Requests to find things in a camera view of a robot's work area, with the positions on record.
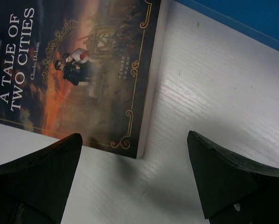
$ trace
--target blue object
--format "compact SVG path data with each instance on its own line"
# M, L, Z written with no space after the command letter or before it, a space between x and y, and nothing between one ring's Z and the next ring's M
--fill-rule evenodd
M279 0L176 0L279 51Z

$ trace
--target book title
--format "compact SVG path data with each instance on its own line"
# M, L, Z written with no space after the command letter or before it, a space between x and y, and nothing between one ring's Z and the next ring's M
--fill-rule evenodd
M28 51L30 45L30 38L32 35L33 28L33 17L35 10L33 8L27 8L24 10L24 20L20 19L14 15L10 15L10 27L8 30L8 35L11 38L19 37L19 42L17 44L7 44L6 45L6 55L4 60L5 69L1 78L1 85L9 90L11 85L11 80L13 79L14 84L12 91L0 95L0 98L7 104L10 103L10 110L20 110L21 105L19 99L22 98L22 88L21 85L25 81L25 74L21 71L13 71L14 62L20 66L26 65L28 62Z

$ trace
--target book cover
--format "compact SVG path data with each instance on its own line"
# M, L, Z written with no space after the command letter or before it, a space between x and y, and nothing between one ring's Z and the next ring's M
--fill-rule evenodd
M0 0L0 123L136 158L160 0Z

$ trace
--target white wood grain surface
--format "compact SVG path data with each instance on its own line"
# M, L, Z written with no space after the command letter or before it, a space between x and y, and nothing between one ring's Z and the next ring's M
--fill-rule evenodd
M84 147L62 224L207 224L189 130L279 168L279 52L173 2L144 157ZM0 125L0 164L54 141Z

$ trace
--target gold corner ornament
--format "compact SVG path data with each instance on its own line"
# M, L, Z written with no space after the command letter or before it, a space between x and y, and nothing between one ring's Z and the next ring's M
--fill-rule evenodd
M131 129L132 129L132 123L133 123L133 112L132 110L126 111L126 116L129 117L129 126L128 126L128 133L123 138L121 138L120 142L116 144L114 141L111 143L112 148L118 148L121 146L123 149L129 149L130 148L130 142L126 140L125 138L130 137L131 135Z
M63 41L64 37L66 37L72 30L78 27L78 21L70 20L69 22L64 23L62 30L57 30L55 32L55 38L48 42L48 46L45 49L46 58L42 60L42 65L44 65L44 70L42 72L42 80L43 83L45 83L46 85L48 84L49 68L55 56L58 45Z
M152 9L152 3L151 2L147 2L145 0L145 3L148 4L148 10L147 10L147 14L146 14L146 20L144 22L141 22L140 25L139 25L142 29L145 29L148 26L149 20L150 20L151 9Z

